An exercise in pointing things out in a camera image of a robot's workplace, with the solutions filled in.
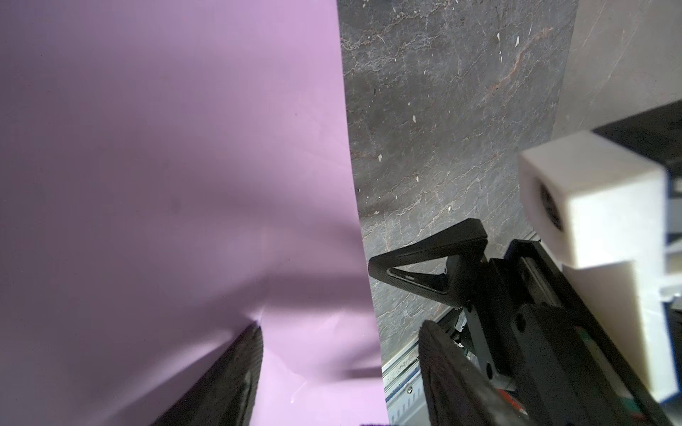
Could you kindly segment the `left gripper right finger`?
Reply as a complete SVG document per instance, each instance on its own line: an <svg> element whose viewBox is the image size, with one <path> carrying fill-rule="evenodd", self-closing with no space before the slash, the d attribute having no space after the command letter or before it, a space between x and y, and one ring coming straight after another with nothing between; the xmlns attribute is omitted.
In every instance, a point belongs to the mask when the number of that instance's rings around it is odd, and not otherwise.
<svg viewBox="0 0 682 426"><path fill-rule="evenodd" d="M530 425L434 321L418 333L418 360L432 425Z"/></svg>

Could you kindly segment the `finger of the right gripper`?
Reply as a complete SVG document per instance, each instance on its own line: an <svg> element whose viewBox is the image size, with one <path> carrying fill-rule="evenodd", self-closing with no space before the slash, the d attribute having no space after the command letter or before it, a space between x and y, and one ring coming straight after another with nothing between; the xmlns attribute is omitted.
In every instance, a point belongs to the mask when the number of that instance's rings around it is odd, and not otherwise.
<svg viewBox="0 0 682 426"><path fill-rule="evenodd" d="M444 305L462 306L481 275L487 245L481 220L468 218L422 241L371 257L369 276Z"/></svg>

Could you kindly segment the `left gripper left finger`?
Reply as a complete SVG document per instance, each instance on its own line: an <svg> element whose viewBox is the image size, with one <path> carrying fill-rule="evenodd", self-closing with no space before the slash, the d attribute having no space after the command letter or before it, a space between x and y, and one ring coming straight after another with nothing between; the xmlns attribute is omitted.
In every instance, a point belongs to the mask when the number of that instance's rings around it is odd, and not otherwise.
<svg viewBox="0 0 682 426"><path fill-rule="evenodd" d="M154 424L248 425L255 406L263 356L262 329L252 323Z"/></svg>

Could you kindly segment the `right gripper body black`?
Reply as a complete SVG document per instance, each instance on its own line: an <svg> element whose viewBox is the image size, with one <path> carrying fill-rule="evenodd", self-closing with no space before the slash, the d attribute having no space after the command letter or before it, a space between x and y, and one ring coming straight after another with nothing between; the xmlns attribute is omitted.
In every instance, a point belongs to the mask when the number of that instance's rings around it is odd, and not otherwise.
<svg viewBox="0 0 682 426"><path fill-rule="evenodd" d="M670 424L539 243L490 260L476 244L458 260L458 294L484 376L535 424Z"/></svg>

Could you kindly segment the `pink wrapping paper sheet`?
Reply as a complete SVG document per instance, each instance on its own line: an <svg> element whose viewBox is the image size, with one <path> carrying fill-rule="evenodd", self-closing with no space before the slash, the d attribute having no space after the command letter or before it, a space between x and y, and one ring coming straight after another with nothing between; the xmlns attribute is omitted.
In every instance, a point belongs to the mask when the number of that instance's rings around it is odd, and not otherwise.
<svg viewBox="0 0 682 426"><path fill-rule="evenodd" d="M387 422L337 4L3 2L2 424L152 424L250 324L253 424Z"/></svg>

